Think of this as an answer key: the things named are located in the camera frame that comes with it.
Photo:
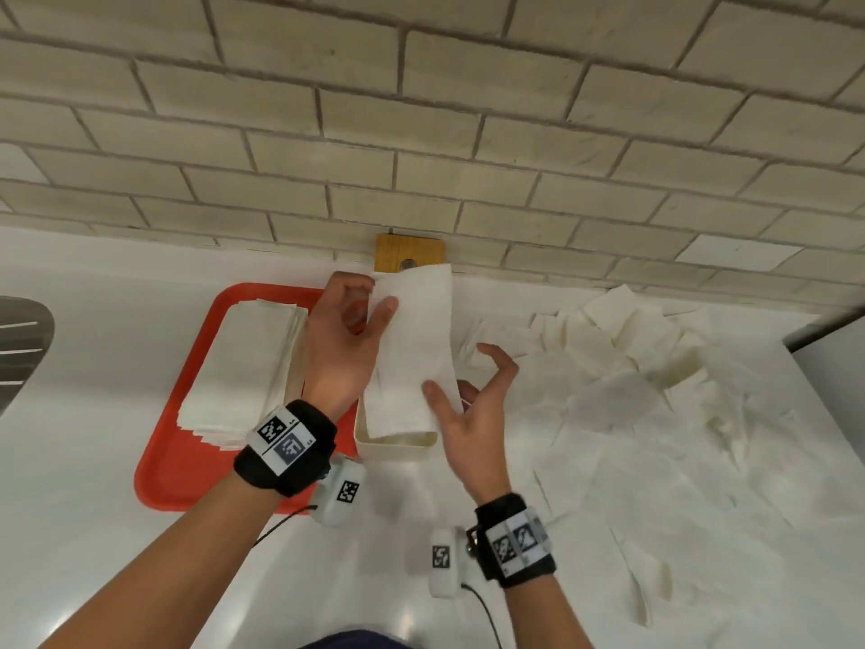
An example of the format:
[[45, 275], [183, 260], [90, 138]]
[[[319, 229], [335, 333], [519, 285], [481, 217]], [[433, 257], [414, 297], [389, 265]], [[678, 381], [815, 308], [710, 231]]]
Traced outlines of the person's left hand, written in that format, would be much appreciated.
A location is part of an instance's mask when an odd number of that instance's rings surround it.
[[302, 398], [338, 422], [369, 384], [379, 346], [364, 344], [375, 281], [356, 272], [334, 272], [308, 316]]

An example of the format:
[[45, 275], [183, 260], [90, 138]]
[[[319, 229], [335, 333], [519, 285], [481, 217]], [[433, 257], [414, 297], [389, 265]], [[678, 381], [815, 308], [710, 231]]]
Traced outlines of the person's right hand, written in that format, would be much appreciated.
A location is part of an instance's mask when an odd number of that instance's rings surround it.
[[497, 345], [479, 343], [477, 348], [492, 359], [496, 373], [482, 389], [468, 381], [458, 382], [460, 395], [468, 403], [466, 428], [441, 436], [450, 468], [480, 506], [513, 491], [505, 453], [504, 403], [519, 368]]

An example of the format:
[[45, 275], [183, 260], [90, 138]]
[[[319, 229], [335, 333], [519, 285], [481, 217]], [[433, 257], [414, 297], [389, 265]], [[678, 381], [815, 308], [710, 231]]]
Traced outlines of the white paper napkin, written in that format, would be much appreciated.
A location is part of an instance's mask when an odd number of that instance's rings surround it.
[[438, 433], [438, 421], [422, 391], [426, 381], [438, 384], [454, 410], [463, 410], [451, 353], [451, 266], [377, 273], [374, 280], [371, 310], [387, 297], [395, 297], [398, 308], [382, 335], [363, 395], [369, 436]]

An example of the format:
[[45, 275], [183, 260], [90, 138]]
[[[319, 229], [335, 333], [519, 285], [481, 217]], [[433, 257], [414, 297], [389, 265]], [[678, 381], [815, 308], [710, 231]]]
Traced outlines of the person's left forearm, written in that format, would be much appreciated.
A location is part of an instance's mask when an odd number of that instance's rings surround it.
[[282, 500], [230, 472], [38, 649], [190, 649]]

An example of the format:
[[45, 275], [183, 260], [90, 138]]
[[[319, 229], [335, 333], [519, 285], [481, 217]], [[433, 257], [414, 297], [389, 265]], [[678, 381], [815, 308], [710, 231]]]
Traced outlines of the person's right forearm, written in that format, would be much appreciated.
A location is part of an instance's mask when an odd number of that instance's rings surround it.
[[503, 593], [516, 649], [595, 649], [554, 575]]

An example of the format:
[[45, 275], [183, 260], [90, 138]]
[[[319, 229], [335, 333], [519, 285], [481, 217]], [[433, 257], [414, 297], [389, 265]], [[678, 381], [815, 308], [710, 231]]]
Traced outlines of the white napkin holder box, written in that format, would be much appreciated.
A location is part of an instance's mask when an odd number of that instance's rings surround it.
[[354, 427], [356, 454], [362, 461], [417, 463], [438, 445], [438, 434], [398, 434], [374, 439], [369, 435], [363, 401], [357, 405]]

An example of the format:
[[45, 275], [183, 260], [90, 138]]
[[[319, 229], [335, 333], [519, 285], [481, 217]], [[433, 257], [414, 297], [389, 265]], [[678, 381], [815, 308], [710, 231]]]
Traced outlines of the wooden board with hole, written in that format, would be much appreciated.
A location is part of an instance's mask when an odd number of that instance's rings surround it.
[[377, 236], [373, 272], [396, 273], [447, 262], [442, 239], [383, 233]]

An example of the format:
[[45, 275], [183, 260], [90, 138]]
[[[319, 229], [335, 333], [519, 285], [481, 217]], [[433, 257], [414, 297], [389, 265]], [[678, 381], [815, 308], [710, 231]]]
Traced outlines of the stack of folded napkins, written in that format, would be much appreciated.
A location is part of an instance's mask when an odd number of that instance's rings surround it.
[[180, 405], [178, 427], [221, 451], [244, 447], [284, 404], [307, 318], [305, 307], [260, 298], [230, 306]]

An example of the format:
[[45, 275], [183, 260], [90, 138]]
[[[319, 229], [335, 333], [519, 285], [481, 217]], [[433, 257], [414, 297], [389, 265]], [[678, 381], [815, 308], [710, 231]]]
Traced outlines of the black wristband with markers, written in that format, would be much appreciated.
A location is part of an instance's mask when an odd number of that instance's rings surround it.
[[486, 580], [513, 589], [557, 570], [552, 541], [535, 509], [510, 492], [475, 510], [476, 560]]
[[254, 488], [296, 497], [330, 470], [337, 431], [336, 423], [310, 403], [289, 402], [248, 434], [233, 470]]

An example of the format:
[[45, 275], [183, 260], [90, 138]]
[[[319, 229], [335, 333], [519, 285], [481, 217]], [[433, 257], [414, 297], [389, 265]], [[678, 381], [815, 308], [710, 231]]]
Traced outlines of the pile of loose napkins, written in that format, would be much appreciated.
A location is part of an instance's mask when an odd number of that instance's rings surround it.
[[565, 589], [684, 646], [745, 649], [800, 637], [852, 646], [812, 602], [865, 607], [865, 467], [787, 382], [719, 340], [708, 312], [664, 315], [626, 287], [530, 323], [479, 318], [457, 373], [488, 378], [479, 343], [521, 373], [506, 445], [539, 494]]

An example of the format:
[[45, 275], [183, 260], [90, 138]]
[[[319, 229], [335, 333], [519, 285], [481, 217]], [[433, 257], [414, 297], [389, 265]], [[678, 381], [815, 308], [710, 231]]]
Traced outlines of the person's dark blue clothing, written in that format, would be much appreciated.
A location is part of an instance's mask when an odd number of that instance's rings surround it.
[[332, 633], [297, 649], [413, 649], [401, 640], [367, 629]]

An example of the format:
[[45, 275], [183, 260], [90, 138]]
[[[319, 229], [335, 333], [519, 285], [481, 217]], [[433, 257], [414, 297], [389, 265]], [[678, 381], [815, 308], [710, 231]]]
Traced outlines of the red plastic tray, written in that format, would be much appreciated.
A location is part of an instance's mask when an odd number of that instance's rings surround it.
[[215, 297], [138, 462], [134, 487], [143, 505], [163, 512], [186, 512], [231, 470], [236, 452], [208, 445], [177, 424], [181, 403], [192, 387], [228, 309], [242, 301], [260, 298], [311, 310], [319, 302], [321, 294], [320, 288], [237, 283]]

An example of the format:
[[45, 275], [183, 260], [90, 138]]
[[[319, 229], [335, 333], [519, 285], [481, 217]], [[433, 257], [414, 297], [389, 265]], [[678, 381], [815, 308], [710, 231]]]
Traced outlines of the white panel with dark edge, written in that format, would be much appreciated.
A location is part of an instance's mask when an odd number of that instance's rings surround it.
[[784, 344], [865, 466], [865, 306]]

